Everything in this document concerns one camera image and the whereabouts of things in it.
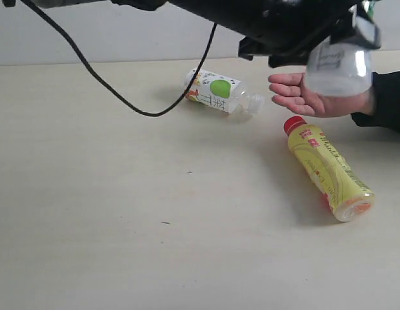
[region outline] robotic arm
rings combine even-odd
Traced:
[[[103,0],[33,0],[42,8]],[[3,0],[14,6],[15,0]],[[165,0],[112,0],[140,10],[155,11]],[[239,57],[269,56],[272,68],[306,65],[310,52],[326,38],[367,50],[381,48],[380,30],[367,14],[365,0],[169,0],[175,6],[245,36]]]

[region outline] table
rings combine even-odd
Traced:
[[[374,54],[380,72],[400,52]],[[158,111],[197,61],[101,63]],[[286,147],[266,59],[205,68],[268,104],[139,116],[81,65],[0,67],[0,310],[400,309],[400,135],[319,125],[377,195],[338,224]]]

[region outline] black wire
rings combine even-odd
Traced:
[[[168,108],[166,108],[164,111],[158,112],[158,113],[149,113],[145,112],[143,110],[140,110],[139,108],[133,106],[130,102],[128,102],[127,99],[122,97],[110,84],[108,84],[101,76],[98,75],[97,72],[94,71],[94,69],[91,67],[89,62],[86,60],[85,56],[83,53],[80,51],[74,40],[66,33],[64,29],[61,28],[51,17],[46,15],[40,8],[38,8],[33,2],[30,0],[21,0],[28,8],[30,8],[32,11],[34,11],[40,18],[42,18],[44,21],[46,21],[52,28],[54,28],[59,34],[62,35],[62,37],[68,42],[68,44],[72,47],[74,52],[77,54],[79,60],[82,62],[82,64],[85,66],[87,71],[98,81],[100,84],[102,84],[105,88],[107,88],[115,97],[117,97],[120,101],[122,101],[127,107],[130,109],[134,110],[138,114],[144,115],[144,116],[149,116],[152,118],[157,118],[159,116],[162,116],[168,112],[170,112],[172,109],[174,109],[188,94],[189,90],[191,89],[199,71],[201,70],[201,67],[203,66],[203,63],[205,62],[208,51],[210,50],[210,47],[212,46],[215,30],[217,28],[217,24],[215,23],[213,25],[212,31],[210,33],[210,38],[208,39],[207,47],[205,50],[205,53],[203,54],[203,57],[200,60],[200,64],[197,67],[197,70],[195,71],[193,78],[189,82],[188,86],[186,87],[185,91],[180,95],[179,99],[175,101],[172,105],[170,105]]]

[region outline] black sleeve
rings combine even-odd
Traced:
[[[360,127],[386,127],[400,132],[400,71],[389,74],[374,72],[373,116],[353,113],[352,119]]]

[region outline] open palm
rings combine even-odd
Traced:
[[[275,93],[272,101],[293,113],[318,118],[335,118],[361,112],[371,115],[371,91],[352,97],[324,97],[305,87],[304,74],[273,74],[269,89]]]

